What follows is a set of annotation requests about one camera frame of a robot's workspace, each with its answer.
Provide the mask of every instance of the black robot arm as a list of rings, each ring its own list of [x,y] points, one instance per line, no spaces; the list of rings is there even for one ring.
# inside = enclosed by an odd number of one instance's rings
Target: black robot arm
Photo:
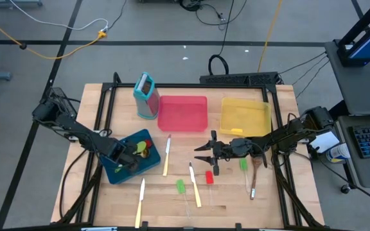
[[[131,171],[137,169],[137,157],[133,155],[136,146],[126,146],[115,138],[107,137],[107,131],[104,135],[78,123],[75,120],[76,110],[60,88],[52,88],[47,98],[41,100],[32,112],[32,116],[40,125],[62,133],[64,137],[77,137],[86,150],[97,155],[106,155]]]
[[[326,108],[315,107],[307,110],[301,117],[294,118],[277,130],[263,137],[235,138],[229,144],[216,140],[216,132],[211,131],[212,139],[195,151],[213,150],[213,157],[195,157],[214,166],[214,175],[219,175],[218,160],[231,158],[262,157],[267,167],[265,152],[276,145],[278,153],[289,153],[295,150],[298,141],[312,141],[316,135],[328,132],[333,127],[333,120]]]

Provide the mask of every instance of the red object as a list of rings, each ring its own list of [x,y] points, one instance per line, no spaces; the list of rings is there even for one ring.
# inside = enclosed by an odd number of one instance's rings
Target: red object
[[[213,184],[213,173],[211,171],[206,171],[205,176],[206,176],[206,183]]]
[[[208,127],[205,96],[161,96],[158,127],[164,132],[203,132]]]
[[[151,148],[152,147],[152,142],[150,140],[145,140],[146,142],[146,147]]]

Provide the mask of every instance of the yellow knife handle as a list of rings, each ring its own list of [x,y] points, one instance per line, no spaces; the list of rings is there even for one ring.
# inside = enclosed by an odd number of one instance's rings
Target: yellow knife handle
[[[164,163],[164,172],[162,173],[163,176],[168,175],[168,159],[169,159],[169,154],[166,154],[165,163]]]
[[[197,207],[199,208],[202,205],[200,204],[200,197],[199,197],[197,183],[193,183],[193,190],[195,191],[195,200],[197,201]]]
[[[142,209],[142,201],[139,201],[138,210],[136,211],[135,228],[139,228],[139,224],[141,222],[141,209]]]

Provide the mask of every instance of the gray floor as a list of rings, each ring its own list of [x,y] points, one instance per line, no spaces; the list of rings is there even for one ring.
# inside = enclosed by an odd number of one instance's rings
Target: gray floor
[[[228,40],[264,41],[278,0],[248,0],[247,6],[229,27]],[[207,0],[227,15],[230,1]],[[358,0],[365,12],[370,0]],[[44,1],[42,8],[26,10],[41,20],[68,23],[76,0]],[[76,26],[97,17],[112,20],[123,1],[83,0]],[[239,9],[242,0],[236,0]],[[212,12],[203,10],[201,18],[215,22]],[[274,42],[326,42],[338,39],[358,20],[351,0],[284,1],[272,34]],[[37,24],[17,10],[0,8],[0,26],[18,39],[62,40],[65,29]],[[74,31],[71,40],[94,39],[103,27],[99,22],[83,31]],[[109,31],[109,41],[142,40],[222,40],[223,31],[205,26],[193,13],[176,4],[138,4],[128,0],[123,17]],[[76,46],[67,46],[66,52]],[[59,46],[32,46],[41,53],[55,56]],[[218,46],[91,46],[66,58],[60,64],[55,86],[69,97],[80,98],[86,83],[110,81],[117,71],[123,82],[133,82],[143,71],[158,82],[197,83],[207,74],[208,58]],[[323,52],[321,47],[269,47],[262,71],[283,71]],[[256,72],[259,46],[225,47],[223,57],[231,73]],[[283,75],[286,84],[296,81],[315,62]],[[213,69],[220,73],[219,63]],[[0,71],[10,71],[12,81],[0,81],[0,208],[31,126],[31,111],[36,107],[53,67],[17,46],[0,45]],[[295,84],[299,93],[316,73],[310,71]],[[327,65],[298,98],[300,111],[321,105],[332,107],[342,99],[332,69]],[[23,177],[5,228],[48,224],[51,218],[68,143],[43,128],[38,130]],[[333,166],[343,173],[340,166]],[[326,168],[314,163],[315,181],[326,224],[333,228],[370,230],[370,198],[353,191],[339,192],[344,183]]]

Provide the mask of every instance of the blue tray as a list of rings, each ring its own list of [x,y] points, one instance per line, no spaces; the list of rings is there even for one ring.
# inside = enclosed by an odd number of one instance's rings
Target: blue tray
[[[133,143],[139,143],[141,141],[149,140],[152,143],[152,146],[149,148],[150,154],[148,158],[142,158],[138,156],[139,158],[139,165],[138,169],[135,173],[131,173],[129,170],[125,168],[120,168],[113,160],[111,160],[109,157],[101,156],[101,163],[105,168],[105,171],[107,172],[107,176],[109,179],[109,183],[111,184],[120,184],[122,182],[127,181],[128,179],[139,175],[146,170],[150,169],[151,167],[154,167],[158,165],[161,161],[161,157],[159,156],[159,153],[155,147],[155,144],[151,138],[151,135],[149,134],[147,129],[141,130],[135,134],[132,134],[123,140],[121,140],[122,143],[126,143],[128,141]]]

